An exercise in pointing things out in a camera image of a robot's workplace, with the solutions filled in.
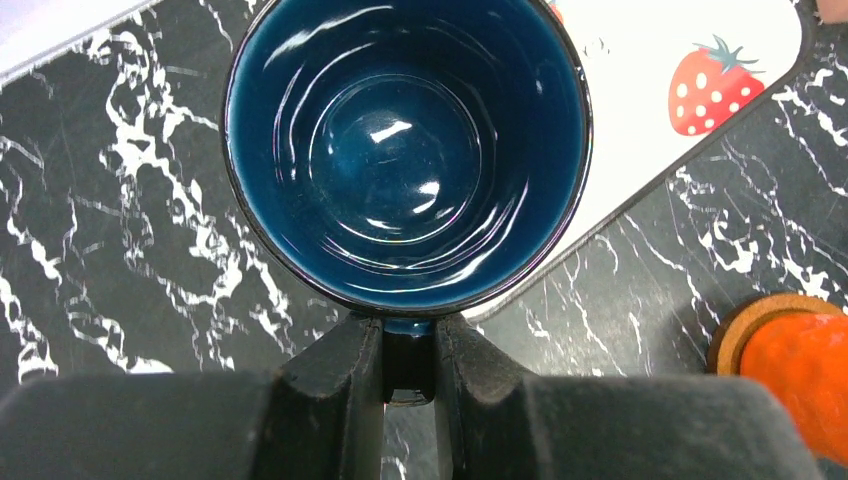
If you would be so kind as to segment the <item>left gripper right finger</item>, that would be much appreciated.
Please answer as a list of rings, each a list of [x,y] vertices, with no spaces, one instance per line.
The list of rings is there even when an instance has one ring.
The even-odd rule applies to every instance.
[[[785,409],[738,377],[542,376],[434,327],[444,479],[817,479]]]

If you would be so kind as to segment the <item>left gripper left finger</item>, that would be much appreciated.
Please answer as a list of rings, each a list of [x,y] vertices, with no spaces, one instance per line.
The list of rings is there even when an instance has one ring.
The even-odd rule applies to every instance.
[[[5,479],[374,479],[383,328],[350,316],[269,372],[69,376],[1,402]]]

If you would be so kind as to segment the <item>dark ringed wooden coaster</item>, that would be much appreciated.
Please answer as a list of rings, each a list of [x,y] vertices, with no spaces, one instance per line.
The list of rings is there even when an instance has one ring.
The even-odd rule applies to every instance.
[[[841,315],[843,310],[820,298],[798,293],[752,298],[720,322],[708,348],[706,371],[738,375],[744,348],[755,332],[777,317],[790,314]]]

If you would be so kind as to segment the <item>navy blue mug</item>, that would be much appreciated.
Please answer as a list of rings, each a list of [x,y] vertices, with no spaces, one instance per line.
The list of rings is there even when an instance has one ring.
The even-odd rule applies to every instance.
[[[593,127],[544,1],[271,1],[221,118],[263,246],[413,340],[542,265],[582,200]]]

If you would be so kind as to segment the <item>orange mug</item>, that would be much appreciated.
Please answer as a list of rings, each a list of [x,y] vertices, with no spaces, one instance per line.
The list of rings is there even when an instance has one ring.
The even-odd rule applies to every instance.
[[[847,317],[797,313],[758,328],[740,375],[763,384],[786,408],[809,449],[847,464]]]

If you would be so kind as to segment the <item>white strawberry tray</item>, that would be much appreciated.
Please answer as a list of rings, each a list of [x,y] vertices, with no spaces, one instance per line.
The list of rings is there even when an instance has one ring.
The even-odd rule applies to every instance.
[[[548,270],[797,64],[794,1],[557,1],[594,114],[580,204]]]

